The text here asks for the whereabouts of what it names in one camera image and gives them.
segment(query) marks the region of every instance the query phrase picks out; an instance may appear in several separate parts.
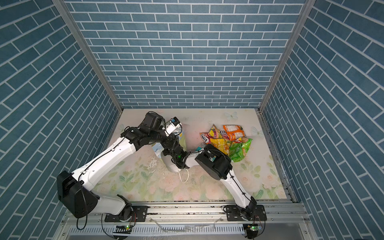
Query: pile of snack bags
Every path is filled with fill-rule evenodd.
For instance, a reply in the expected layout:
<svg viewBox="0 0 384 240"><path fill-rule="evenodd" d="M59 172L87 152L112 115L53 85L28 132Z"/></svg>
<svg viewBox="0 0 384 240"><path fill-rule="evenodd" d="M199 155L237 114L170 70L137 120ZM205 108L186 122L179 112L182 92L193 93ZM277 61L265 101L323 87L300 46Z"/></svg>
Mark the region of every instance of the pile of snack bags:
<svg viewBox="0 0 384 240"><path fill-rule="evenodd" d="M252 139L247 138L239 125L223 125L219 130L213 125L209 132L201 132L200 136L206 144L212 144L234 162L243 160L251 146Z"/></svg>

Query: white cord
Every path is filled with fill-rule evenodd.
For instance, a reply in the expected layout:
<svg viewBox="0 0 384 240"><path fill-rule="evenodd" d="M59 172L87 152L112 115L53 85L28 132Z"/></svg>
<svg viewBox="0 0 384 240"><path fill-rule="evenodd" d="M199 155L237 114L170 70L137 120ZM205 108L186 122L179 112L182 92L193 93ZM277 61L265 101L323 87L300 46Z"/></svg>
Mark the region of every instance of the white cord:
<svg viewBox="0 0 384 240"><path fill-rule="evenodd" d="M185 170L187 170L187 173L188 173L188 177L187 177L187 180L186 180L185 182L183 182L183 180L181 180L180 171L178 172L178 173L179 173L180 181L181 181L182 183L186 183L186 182L188 181L188 179L189 179L189 172L188 172L188 169L185 168Z"/></svg>

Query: floral tablecloth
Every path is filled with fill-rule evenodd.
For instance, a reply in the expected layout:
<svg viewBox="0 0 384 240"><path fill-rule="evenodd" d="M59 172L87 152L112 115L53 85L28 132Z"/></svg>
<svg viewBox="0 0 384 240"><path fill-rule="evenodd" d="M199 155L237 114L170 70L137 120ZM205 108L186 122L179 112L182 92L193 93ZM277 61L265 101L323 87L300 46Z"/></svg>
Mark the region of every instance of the floral tablecloth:
<svg viewBox="0 0 384 240"><path fill-rule="evenodd" d="M138 126L149 109L125 109L110 144L126 126ZM232 162L241 184L255 199L285 199L264 134L253 109L153 109L165 120L176 116L182 123L188 150L202 142L199 133L207 132L212 124L222 129L224 124L241 125L252 144L246 158ZM169 172L151 146L121 161L94 188L104 194L121 194L130 201L186 201L233 199L224 185L200 166Z"/></svg>

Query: floral pattern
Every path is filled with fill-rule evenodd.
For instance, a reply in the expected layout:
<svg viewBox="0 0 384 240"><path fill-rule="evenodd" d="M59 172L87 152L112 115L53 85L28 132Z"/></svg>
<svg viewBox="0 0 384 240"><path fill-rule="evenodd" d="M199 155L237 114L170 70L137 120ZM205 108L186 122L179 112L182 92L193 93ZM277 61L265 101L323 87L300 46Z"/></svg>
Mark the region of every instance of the floral pattern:
<svg viewBox="0 0 384 240"><path fill-rule="evenodd" d="M189 109L190 112L178 113L178 115L193 115L206 114L204 110L199 113ZM249 192L255 199L285 199L285 192L278 177L276 167L270 155L268 146L264 139L264 135L255 134L254 129L261 129L256 114L252 119L249 119L249 125L239 122L242 118L249 118L250 113L246 109L237 109L235 115L238 119L231 116L228 119L227 114L224 114L222 109L221 114L215 114L216 118L222 116L221 120L226 119L222 124L239 124L243 126L246 134L253 138L250 150L245 159L240 162L233 162L232 166L235 174L245 190ZM220 123L218 119L205 121L206 124ZM188 119L179 118L183 125L185 138L188 145L197 145L199 139L196 138L196 143L188 142L188 135L194 134L196 129L192 126L194 118ZM117 136L124 130L124 126L135 126L131 122L124 122L123 116L120 119L118 128L115 130L114 137L111 142L117 139ZM190 201L190 200L229 200L233 199L229 191L224 185L208 175L200 166L194 166L189 171L189 178L186 183L182 183L180 178L185 181L187 179L187 170L181 170L180 176L178 173L169 172L163 163L158 158L151 146L144 146L140 151L128 156L120 162L113 170L106 174L94 188L95 191L116 195L121 194L130 201Z"/></svg>

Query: metal corner post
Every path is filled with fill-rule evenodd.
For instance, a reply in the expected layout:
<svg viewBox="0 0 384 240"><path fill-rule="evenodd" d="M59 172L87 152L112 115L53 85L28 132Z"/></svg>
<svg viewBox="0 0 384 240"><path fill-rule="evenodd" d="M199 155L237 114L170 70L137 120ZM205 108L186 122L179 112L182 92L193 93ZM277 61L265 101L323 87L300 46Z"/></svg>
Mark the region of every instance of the metal corner post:
<svg viewBox="0 0 384 240"><path fill-rule="evenodd" d="M273 89L275 88L277 81L279 80L279 77L283 71L283 68L285 66L285 63L288 60L289 55L292 52L293 47L295 46L296 40L299 38L299 34L301 30L303 29L304 23L308 18L309 13L312 10L312 7L314 5L316 0L306 0L300 15L297 19L297 22L295 24L295 27L293 28L292 34L287 42L287 45L285 46L284 52L281 55L279 64L276 67L276 70L271 78L271 81L269 83L269 86L264 94L264 97L262 99L262 102L259 107L259 111L263 112L264 108L266 107L268 100L272 94Z"/></svg>
<svg viewBox="0 0 384 240"><path fill-rule="evenodd" d="M76 24L72 14L70 13L67 5L65 4L64 0L52 0L53 4L59 11L61 17L63 18L64 22L67 24L67 27L71 31L73 37L75 38L76 42L79 44L81 50L83 51L85 57L88 59L89 63L91 64L91 67L95 71L96 75L98 76L100 82L104 86L105 90L107 91L108 95L112 99L112 102L115 104L116 108L118 109L119 113L122 113L123 107L120 104L118 98L116 97L115 93L113 92L110 84L108 83L108 80L106 79L99 63L97 62L96 58L94 57L91 49L89 48L87 42L85 41L78 25Z"/></svg>

